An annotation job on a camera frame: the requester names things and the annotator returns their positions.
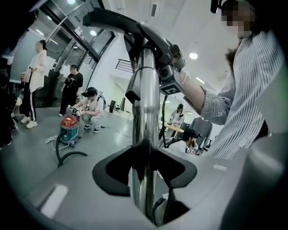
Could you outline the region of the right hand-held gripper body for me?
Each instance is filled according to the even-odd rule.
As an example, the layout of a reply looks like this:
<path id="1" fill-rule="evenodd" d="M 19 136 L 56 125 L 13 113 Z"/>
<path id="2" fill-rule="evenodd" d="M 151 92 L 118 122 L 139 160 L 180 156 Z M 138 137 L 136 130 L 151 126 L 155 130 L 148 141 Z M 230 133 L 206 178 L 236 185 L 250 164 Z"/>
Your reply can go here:
<path id="1" fill-rule="evenodd" d="M 157 65 L 161 85 L 160 91 L 167 96 L 182 92 L 179 75 L 186 62 L 179 46 L 172 44 L 172 59 L 162 60 L 163 64 Z"/>

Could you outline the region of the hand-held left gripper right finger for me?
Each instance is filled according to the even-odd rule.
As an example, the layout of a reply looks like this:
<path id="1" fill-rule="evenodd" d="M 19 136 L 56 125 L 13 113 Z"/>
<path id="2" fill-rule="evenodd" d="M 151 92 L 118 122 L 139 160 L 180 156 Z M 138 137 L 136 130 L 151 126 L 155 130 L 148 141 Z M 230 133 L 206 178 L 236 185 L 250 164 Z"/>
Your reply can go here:
<path id="1" fill-rule="evenodd" d="M 239 225 L 245 199 L 238 197 L 246 149 L 232 160 L 187 157 L 197 167 L 196 177 L 184 188 L 174 189 L 175 201 L 168 204 L 168 186 L 157 177 L 154 221 L 158 225 Z"/>

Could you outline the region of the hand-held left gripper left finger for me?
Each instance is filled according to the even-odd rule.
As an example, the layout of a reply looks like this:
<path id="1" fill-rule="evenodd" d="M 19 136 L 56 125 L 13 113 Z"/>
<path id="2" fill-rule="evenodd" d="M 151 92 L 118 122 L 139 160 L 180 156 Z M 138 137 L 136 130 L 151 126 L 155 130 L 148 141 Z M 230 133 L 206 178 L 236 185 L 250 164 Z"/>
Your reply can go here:
<path id="1" fill-rule="evenodd" d="M 126 147 L 105 159 L 70 160 L 28 194 L 48 230 L 153 230 L 128 186 L 131 166 L 143 166 L 146 145 Z"/>

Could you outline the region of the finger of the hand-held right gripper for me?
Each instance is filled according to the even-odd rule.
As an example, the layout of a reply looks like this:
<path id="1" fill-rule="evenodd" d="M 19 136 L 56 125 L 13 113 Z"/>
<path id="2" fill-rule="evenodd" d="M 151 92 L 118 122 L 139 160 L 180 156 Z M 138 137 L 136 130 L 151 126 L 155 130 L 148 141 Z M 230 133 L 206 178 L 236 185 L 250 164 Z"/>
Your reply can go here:
<path id="1" fill-rule="evenodd" d="M 162 57 L 164 55 L 164 49 L 163 46 L 159 46 L 155 48 L 155 61 L 156 61 L 156 65 L 162 65 L 163 64 L 163 60 Z"/>
<path id="2" fill-rule="evenodd" d="M 160 35 L 160 33 L 154 27 L 149 26 L 145 22 L 138 22 L 137 27 L 151 46 L 154 48 L 163 46 L 163 59 L 172 59 L 172 44 L 166 37 Z"/>

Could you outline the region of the black vacuum floor nozzle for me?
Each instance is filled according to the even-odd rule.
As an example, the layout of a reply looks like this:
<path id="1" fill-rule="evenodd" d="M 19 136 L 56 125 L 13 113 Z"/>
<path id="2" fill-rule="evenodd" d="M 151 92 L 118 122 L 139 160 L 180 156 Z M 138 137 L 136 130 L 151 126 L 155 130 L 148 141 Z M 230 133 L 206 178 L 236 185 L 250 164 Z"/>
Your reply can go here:
<path id="1" fill-rule="evenodd" d="M 82 23 L 86 27 L 98 27 L 122 34 L 132 69 L 136 70 L 144 42 L 140 22 L 107 9 L 94 8 L 83 17 Z"/>

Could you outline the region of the person's right forearm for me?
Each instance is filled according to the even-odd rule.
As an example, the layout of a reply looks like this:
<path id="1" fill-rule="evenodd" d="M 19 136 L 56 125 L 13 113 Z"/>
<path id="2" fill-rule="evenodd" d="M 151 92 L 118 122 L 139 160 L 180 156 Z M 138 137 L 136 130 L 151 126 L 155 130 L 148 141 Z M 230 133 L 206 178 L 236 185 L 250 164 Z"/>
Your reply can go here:
<path id="1" fill-rule="evenodd" d="M 192 83 L 190 76 L 180 71 L 179 80 L 185 100 L 203 118 L 217 125 L 224 125 L 229 113 L 229 100 L 211 93 L 205 87 Z"/>

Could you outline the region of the red and green vacuum cleaner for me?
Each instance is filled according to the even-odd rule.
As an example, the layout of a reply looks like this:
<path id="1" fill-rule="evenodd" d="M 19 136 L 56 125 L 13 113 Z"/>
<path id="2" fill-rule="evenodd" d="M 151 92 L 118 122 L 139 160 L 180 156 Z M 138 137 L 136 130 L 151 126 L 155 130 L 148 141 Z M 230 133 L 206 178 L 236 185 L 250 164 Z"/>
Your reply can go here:
<path id="1" fill-rule="evenodd" d="M 67 115 L 62 118 L 60 123 L 60 142 L 67 146 L 74 147 L 79 139 L 79 124 L 77 117 Z"/>

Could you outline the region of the black balcony railing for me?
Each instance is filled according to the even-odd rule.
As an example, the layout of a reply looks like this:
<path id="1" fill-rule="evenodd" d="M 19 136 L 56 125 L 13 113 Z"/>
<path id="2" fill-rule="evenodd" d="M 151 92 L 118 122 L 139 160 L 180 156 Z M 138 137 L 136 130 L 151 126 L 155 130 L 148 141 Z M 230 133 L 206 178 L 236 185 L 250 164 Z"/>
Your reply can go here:
<path id="1" fill-rule="evenodd" d="M 118 69 L 124 72 L 133 73 L 131 62 L 128 60 L 124 60 L 124 59 L 118 59 L 115 69 Z"/>

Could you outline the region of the grey office chair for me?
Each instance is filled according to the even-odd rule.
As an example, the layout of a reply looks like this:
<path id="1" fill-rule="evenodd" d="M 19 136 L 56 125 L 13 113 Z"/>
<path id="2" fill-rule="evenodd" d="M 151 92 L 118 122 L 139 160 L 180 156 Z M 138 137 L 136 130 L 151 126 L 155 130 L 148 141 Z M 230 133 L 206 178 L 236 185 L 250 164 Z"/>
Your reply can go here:
<path id="1" fill-rule="evenodd" d="M 196 143 L 199 147 L 205 148 L 210 139 L 213 124 L 202 117 L 197 117 L 192 121 L 190 128 L 200 134 L 200 136 L 196 139 Z"/>

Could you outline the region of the wooden table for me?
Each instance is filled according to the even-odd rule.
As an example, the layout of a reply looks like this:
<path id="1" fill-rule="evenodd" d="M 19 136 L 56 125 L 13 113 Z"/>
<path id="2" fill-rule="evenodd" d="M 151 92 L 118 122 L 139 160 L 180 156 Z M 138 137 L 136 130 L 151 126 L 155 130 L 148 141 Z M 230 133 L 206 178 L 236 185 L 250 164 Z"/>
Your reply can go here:
<path id="1" fill-rule="evenodd" d="M 183 133 L 184 132 L 184 130 L 182 130 L 182 129 L 176 127 L 176 126 L 169 125 L 167 123 L 162 124 L 162 122 L 159 121 L 159 129 L 162 129 L 163 127 L 171 129 L 171 130 L 173 130 L 175 132 L 179 132 L 179 133 Z"/>

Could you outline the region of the door header sign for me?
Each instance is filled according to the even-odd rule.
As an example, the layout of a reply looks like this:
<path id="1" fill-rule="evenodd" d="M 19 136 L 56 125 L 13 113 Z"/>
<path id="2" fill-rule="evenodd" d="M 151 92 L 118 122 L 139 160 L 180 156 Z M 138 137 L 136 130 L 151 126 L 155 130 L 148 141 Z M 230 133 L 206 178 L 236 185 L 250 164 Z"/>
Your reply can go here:
<path id="1" fill-rule="evenodd" d="M 80 39 L 82 42 L 85 42 L 85 41 L 86 41 L 86 39 L 85 39 L 85 37 L 83 36 L 81 30 L 79 30 L 78 28 L 76 28 L 76 29 L 74 30 L 74 32 L 76 33 L 76 35 L 79 37 L 79 39 Z"/>

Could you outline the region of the person's striped shirt torso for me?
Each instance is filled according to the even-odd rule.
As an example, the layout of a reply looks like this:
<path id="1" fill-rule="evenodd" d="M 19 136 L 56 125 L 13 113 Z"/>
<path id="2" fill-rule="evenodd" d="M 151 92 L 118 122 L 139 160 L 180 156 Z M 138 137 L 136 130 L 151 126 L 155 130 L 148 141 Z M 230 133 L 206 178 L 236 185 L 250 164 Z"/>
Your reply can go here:
<path id="1" fill-rule="evenodd" d="M 261 31 L 241 41 L 223 89 L 218 94 L 203 89 L 201 116 L 223 127 L 208 151 L 210 157 L 232 159 L 236 151 L 255 141 L 264 123 L 256 99 L 284 61 L 273 31 Z"/>

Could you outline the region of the glass entrance door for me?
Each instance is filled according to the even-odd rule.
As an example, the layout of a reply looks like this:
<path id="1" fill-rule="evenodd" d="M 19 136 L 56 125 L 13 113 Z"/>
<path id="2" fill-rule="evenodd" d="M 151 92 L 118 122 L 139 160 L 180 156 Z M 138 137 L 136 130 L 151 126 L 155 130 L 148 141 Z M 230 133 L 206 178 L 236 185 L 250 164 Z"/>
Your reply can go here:
<path id="1" fill-rule="evenodd" d="M 94 8 L 104 8 L 103 1 L 47 0 L 16 50 L 9 93 L 18 94 L 20 91 L 20 73 L 27 69 L 36 53 L 35 43 L 39 40 L 46 40 L 48 69 L 44 87 L 36 92 L 36 107 L 60 106 L 61 88 L 71 65 L 77 66 L 83 75 L 83 88 L 87 88 L 101 55 L 115 37 L 111 31 L 83 25 L 83 17 Z M 85 42 L 74 32 L 76 28 L 81 30 Z"/>

